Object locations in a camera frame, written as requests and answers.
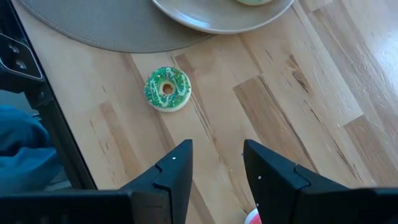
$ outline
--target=gray placemat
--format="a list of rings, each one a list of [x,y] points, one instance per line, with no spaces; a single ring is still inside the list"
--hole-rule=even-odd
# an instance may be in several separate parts
[[[102,49],[149,53],[197,44],[210,34],[167,17],[150,0],[19,0],[68,37]]]

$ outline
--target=plate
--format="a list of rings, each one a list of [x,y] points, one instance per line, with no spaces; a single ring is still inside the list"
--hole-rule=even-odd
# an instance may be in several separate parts
[[[264,26],[282,15],[294,0],[247,6],[237,0],[152,0],[166,15],[211,34],[238,34]]]

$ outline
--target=wooden table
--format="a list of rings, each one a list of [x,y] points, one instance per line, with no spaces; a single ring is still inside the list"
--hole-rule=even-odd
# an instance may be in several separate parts
[[[101,189],[189,138],[187,223],[243,223],[254,208],[247,138],[349,187],[398,185],[396,0],[299,0],[255,31],[159,54],[90,47],[16,7]],[[162,66],[191,78],[176,113],[144,99],[144,80]]]

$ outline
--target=green frosted donut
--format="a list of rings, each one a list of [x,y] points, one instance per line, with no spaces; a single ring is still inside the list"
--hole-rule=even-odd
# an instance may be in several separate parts
[[[147,101],[163,112],[181,109],[188,102],[191,91],[188,76],[173,67],[162,67],[154,71],[144,88]]]

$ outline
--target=blue fabric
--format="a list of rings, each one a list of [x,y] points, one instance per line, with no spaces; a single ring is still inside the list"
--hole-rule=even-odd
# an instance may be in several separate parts
[[[61,168],[44,127],[29,114],[0,106],[0,194],[43,190]]]

